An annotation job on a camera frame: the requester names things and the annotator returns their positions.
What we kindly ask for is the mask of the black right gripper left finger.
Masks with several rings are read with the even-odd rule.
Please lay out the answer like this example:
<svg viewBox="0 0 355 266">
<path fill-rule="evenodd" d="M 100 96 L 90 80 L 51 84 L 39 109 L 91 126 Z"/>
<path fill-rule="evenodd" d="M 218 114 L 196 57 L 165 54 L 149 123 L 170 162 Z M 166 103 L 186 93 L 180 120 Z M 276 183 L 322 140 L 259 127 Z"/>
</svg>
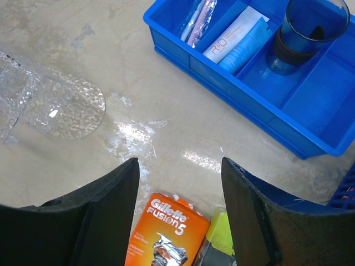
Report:
<svg viewBox="0 0 355 266">
<path fill-rule="evenodd" d="M 2 265 L 123 265 L 139 187 L 130 158 L 41 206 L 1 206 Z"/>
</svg>

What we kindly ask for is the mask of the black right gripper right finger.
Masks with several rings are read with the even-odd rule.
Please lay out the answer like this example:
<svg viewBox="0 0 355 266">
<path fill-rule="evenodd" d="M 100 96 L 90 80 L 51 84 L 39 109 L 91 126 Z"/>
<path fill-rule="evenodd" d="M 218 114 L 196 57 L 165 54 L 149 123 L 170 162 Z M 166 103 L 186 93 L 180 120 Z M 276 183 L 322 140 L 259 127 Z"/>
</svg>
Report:
<svg viewBox="0 0 355 266">
<path fill-rule="evenodd" d="M 353 265 L 354 211 L 292 195 L 222 159 L 238 265 Z"/>
</svg>

